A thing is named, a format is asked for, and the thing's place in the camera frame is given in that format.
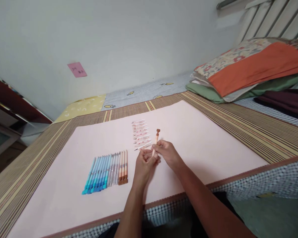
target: green blanket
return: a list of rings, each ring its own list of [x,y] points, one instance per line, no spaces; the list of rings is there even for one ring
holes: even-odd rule
[[[272,79],[257,85],[256,87],[252,88],[250,91],[241,95],[236,100],[258,97],[264,94],[264,92],[266,91],[281,91],[281,90],[290,88],[291,86],[297,83],[298,83],[298,73],[281,77],[281,78]],[[223,98],[213,88],[202,86],[200,84],[195,84],[195,83],[188,83],[185,87],[187,90],[194,92],[196,94],[199,94],[202,97],[214,103],[225,103]]]

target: pink paper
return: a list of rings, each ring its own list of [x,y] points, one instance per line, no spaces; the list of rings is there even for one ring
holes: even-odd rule
[[[86,74],[85,70],[83,69],[83,66],[80,64],[80,62],[68,64],[67,66],[70,68],[70,70],[72,71],[72,73],[74,74],[74,76],[76,78],[87,76],[87,74]]]
[[[135,172],[131,122],[145,119],[152,141],[171,141],[184,162],[205,184],[267,165],[200,111],[184,101],[101,124],[77,127],[31,197],[8,238],[42,237],[124,210]],[[95,156],[128,150],[127,184],[82,195]],[[144,203],[182,193],[174,172],[162,158]]]

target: bamboo mat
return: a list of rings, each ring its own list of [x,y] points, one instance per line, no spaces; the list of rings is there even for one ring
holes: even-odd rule
[[[214,104],[189,91],[78,116],[51,125],[0,174],[0,237],[8,235],[76,127],[152,111],[181,100],[200,110],[270,164],[298,156],[297,126],[236,104]]]

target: pink sticky note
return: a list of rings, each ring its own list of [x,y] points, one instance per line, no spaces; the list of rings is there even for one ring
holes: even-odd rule
[[[83,66],[80,64],[80,62],[68,64],[67,66],[70,68],[76,78],[87,76],[87,73],[83,69]]]

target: bed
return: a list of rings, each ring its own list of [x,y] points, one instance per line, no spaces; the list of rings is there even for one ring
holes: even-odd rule
[[[251,36],[251,33],[244,32],[243,37],[245,36]],[[10,237],[9,233],[16,221],[76,127],[153,111],[182,100],[268,163],[266,166],[208,184],[209,189],[213,192],[226,191],[229,198],[240,200],[256,199],[267,193],[298,198],[298,119],[262,106],[252,98],[233,103],[213,103],[186,90],[185,85],[192,79],[190,75],[191,72],[69,105],[63,114],[0,174],[0,237]],[[146,204],[143,217],[147,225],[159,226],[182,215],[189,206],[188,198],[181,193]],[[48,237],[97,237],[119,221],[120,215],[92,221]]]

